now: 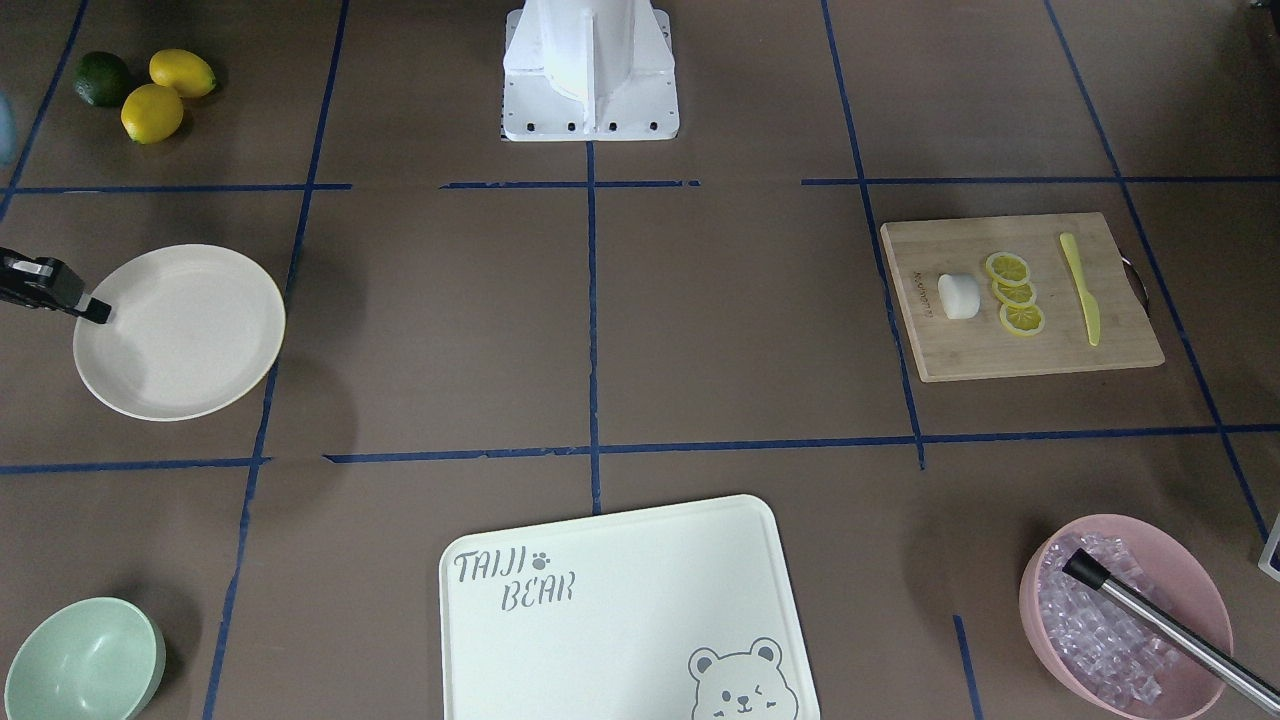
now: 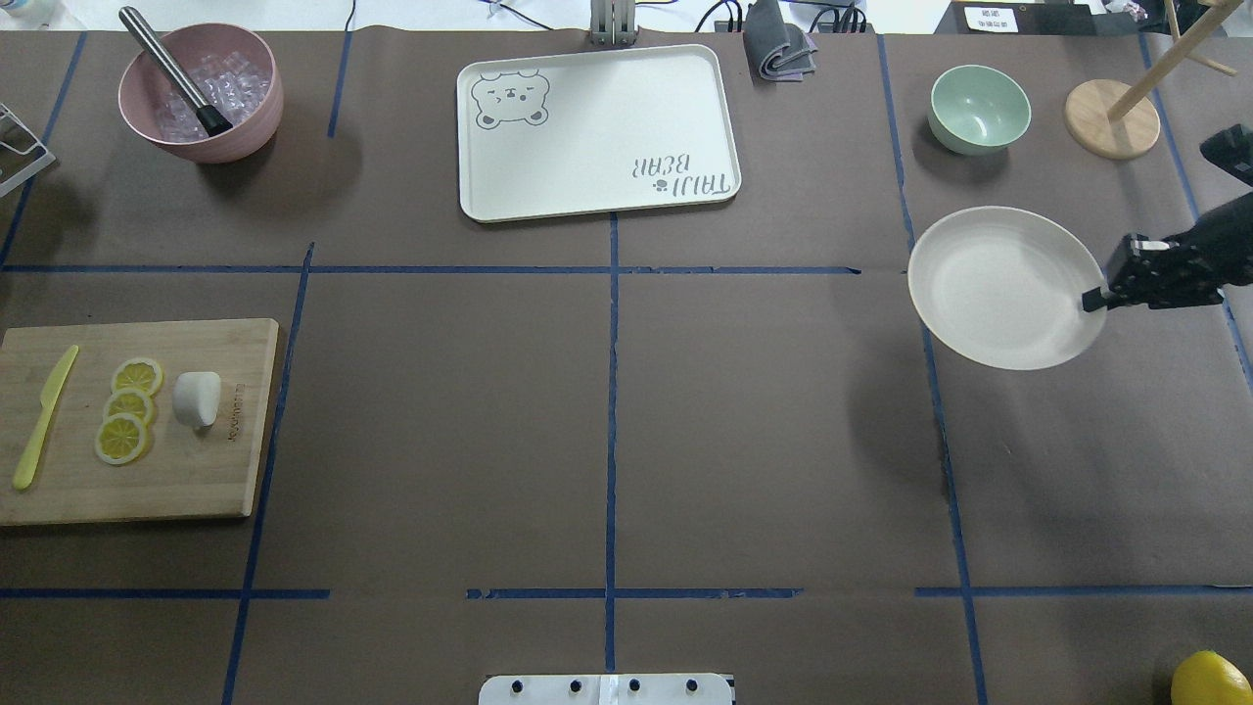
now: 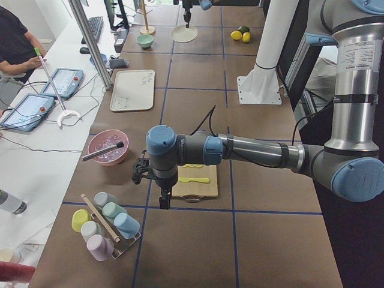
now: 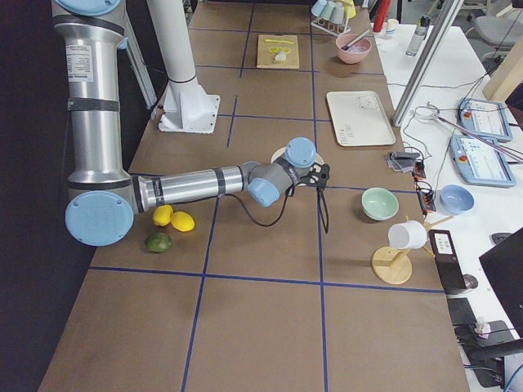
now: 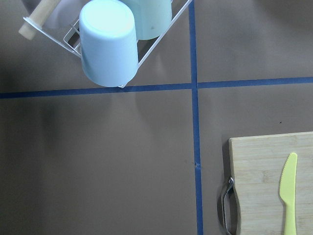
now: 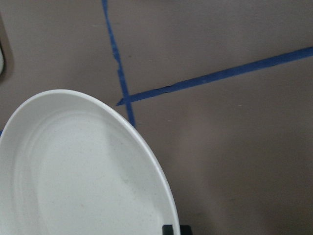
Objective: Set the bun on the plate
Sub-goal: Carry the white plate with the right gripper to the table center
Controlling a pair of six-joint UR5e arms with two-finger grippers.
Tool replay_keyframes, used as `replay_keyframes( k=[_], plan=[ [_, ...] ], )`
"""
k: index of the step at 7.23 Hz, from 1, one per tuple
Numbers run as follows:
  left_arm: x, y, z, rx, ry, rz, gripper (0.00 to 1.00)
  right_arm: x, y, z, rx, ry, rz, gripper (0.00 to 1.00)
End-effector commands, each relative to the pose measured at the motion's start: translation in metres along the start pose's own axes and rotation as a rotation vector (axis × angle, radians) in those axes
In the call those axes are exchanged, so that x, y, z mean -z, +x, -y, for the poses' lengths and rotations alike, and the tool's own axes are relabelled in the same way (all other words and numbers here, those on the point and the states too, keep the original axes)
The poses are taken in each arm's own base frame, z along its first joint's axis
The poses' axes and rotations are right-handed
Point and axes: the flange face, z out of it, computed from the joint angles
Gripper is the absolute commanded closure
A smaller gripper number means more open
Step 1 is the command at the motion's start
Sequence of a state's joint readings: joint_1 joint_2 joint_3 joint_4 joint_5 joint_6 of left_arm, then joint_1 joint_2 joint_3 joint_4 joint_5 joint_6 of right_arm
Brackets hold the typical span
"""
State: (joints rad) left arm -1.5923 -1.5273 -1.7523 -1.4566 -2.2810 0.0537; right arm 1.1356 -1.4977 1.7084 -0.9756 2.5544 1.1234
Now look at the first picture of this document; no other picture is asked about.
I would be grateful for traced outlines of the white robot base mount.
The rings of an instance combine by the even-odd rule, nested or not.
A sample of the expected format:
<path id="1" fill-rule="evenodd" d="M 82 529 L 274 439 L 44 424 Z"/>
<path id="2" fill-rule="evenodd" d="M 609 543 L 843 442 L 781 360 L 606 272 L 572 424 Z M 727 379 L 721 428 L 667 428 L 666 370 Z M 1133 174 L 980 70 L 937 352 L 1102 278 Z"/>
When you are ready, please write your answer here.
<path id="1" fill-rule="evenodd" d="M 649 1 L 526 1 L 506 17 L 503 70 L 507 141 L 678 136 L 671 20 Z"/>

